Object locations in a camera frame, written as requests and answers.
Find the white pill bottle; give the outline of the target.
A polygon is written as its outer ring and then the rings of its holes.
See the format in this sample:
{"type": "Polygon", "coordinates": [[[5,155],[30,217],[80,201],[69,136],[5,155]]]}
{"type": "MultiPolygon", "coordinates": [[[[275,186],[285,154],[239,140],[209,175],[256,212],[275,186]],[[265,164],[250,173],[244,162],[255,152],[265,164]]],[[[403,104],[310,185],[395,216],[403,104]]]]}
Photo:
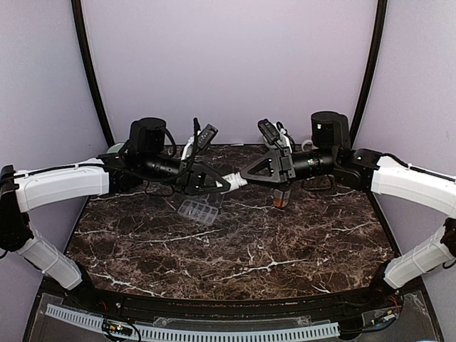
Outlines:
{"type": "Polygon", "coordinates": [[[228,192],[238,190],[239,188],[248,185],[247,180],[244,179],[239,172],[233,172],[231,174],[223,176],[222,178],[230,184],[228,192]]]}

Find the clear plastic pill organizer box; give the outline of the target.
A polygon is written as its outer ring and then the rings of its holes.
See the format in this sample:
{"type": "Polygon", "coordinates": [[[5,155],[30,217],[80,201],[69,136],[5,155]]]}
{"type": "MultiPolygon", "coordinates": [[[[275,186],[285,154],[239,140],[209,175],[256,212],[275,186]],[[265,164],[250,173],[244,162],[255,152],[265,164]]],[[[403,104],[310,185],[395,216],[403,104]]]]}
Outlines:
{"type": "Polygon", "coordinates": [[[219,214],[224,195],[207,194],[187,197],[177,213],[200,224],[212,225],[219,214]]]}

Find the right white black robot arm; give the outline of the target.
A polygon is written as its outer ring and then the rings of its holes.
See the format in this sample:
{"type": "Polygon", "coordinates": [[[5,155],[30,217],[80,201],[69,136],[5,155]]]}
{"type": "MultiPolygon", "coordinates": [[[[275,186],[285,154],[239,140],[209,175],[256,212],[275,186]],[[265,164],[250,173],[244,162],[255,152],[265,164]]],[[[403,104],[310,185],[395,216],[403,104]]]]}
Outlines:
{"type": "Polygon", "coordinates": [[[379,266],[363,302],[379,309],[391,293],[422,274],[455,260],[455,177],[403,162],[390,153],[354,150],[346,116],[333,111],[311,115],[314,150],[293,153],[276,146],[245,167],[248,183],[279,188],[294,180],[333,175],[353,190],[390,195],[436,209],[447,218],[431,237],[379,266]]]}

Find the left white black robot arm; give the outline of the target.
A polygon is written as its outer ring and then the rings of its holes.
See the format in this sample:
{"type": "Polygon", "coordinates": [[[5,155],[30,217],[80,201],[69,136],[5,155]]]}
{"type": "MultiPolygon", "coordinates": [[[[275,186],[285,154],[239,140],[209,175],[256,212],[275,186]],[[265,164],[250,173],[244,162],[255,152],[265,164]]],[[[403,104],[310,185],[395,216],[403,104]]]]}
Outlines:
{"type": "Polygon", "coordinates": [[[1,249],[16,252],[64,289],[86,311],[100,305],[100,294],[90,287],[83,268],[64,256],[32,226],[28,213],[38,207],[78,197],[127,192],[142,182],[169,185],[176,192],[202,195],[226,192],[230,183],[209,165],[196,161],[217,129],[201,129],[193,122],[193,135],[182,153],[164,153],[172,136],[160,118],[142,118],[130,126],[128,140],[106,154],[72,165],[41,170],[1,170],[1,249]]]}

